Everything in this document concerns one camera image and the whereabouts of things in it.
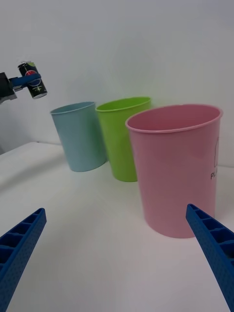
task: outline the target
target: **blue gripper pad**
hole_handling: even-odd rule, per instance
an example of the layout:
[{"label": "blue gripper pad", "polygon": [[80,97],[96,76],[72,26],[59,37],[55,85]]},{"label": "blue gripper pad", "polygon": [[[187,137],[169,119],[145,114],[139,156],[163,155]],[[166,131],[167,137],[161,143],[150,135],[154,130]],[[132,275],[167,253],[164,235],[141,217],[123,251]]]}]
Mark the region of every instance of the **blue gripper pad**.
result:
[{"label": "blue gripper pad", "polygon": [[234,233],[194,205],[188,205],[186,219],[234,312]]},{"label": "blue gripper pad", "polygon": [[0,312],[5,312],[46,223],[38,209],[0,237]]}]

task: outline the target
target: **light blue bucket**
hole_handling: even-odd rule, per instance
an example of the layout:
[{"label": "light blue bucket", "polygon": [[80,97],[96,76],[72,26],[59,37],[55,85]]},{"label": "light blue bucket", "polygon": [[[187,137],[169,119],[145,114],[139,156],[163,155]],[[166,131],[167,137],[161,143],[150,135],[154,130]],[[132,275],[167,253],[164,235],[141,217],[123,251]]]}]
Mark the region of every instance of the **light blue bucket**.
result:
[{"label": "light blue bucket", "polygon": [[92,170],[106,161],[94,102],[62,106],[50,113],[71,170]]}]

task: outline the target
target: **white tabletop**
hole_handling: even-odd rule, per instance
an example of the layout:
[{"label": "white tabletop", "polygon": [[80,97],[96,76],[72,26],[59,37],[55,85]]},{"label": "white tabletop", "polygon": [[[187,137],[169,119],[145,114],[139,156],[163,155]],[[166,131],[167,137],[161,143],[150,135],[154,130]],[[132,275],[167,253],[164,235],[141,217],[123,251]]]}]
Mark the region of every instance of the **white tabletop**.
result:
[{"label": "white tabletop", "polygon": [[[216,219],[234,230],[234,169],[219,168]],[[8,312],[228,312],[195,238],[145,223],[137,182],[110,165],[69,170],[60,146],[0,156],[0,236],[40,207],[47,224]]]}]

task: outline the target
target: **soda can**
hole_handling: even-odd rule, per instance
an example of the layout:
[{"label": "soda can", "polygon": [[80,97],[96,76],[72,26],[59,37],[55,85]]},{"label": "soda can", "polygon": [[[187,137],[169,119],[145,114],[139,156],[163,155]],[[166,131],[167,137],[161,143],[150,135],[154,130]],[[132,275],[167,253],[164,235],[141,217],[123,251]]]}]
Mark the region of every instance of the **soda can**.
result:
[{"label": "soda can", "polygon": [[[31,61],[23,62],[18,66],[18,69],[22,76],[39,74],[35,64]],[[41,98],[47,94],[47,90],[41,78],[28,83],[27,87],[32,98]]]}]

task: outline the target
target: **white wall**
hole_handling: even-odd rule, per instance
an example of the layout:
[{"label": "white wall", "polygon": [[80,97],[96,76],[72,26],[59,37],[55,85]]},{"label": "white wall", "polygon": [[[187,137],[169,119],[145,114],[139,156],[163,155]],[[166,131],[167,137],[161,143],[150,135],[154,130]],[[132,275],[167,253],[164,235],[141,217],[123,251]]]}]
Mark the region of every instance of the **white wall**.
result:
[{"label": "white wall", "polygon": [[233,0],[9,0],[0,9],[0,71],[36,63],[49,92],[0,106],[0,146],[59,143],[49,111],[150,95],[157,104],[224,110],[220,163],[234,166]]}]

